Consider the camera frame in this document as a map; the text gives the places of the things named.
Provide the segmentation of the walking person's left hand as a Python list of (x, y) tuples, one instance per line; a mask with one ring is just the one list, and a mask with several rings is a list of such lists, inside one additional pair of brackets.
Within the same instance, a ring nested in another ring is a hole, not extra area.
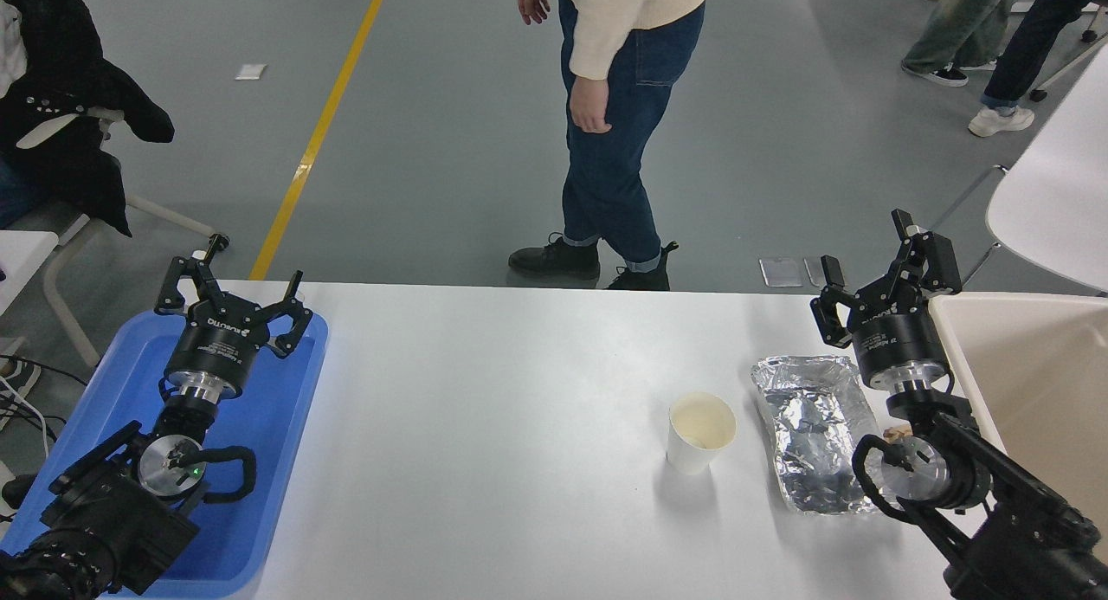
[(570, 89), (570, 118), (583, 133), (605, 134), (612, 130), (607, 122), (609, 84), (607, 80), (575, 77)]

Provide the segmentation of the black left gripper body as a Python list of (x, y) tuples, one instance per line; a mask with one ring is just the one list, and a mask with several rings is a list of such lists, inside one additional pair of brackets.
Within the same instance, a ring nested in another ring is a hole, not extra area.
[(205, 372), (222, 380), (222, 391), (242, 392), (261, 345), (269, 340), (261, 306), (224, 294), (220, 306), (201, 300), (189, 307), (184, 332), (170, 356), (164, 377), (182, 384), (189, 374)]

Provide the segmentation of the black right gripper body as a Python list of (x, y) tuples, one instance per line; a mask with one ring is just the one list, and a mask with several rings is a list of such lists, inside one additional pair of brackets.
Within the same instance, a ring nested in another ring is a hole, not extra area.
[(937, 325), (925, 309), (884, 313), (859, 324), (854, 354), (866, 386), (931, 384), (950, 374)]

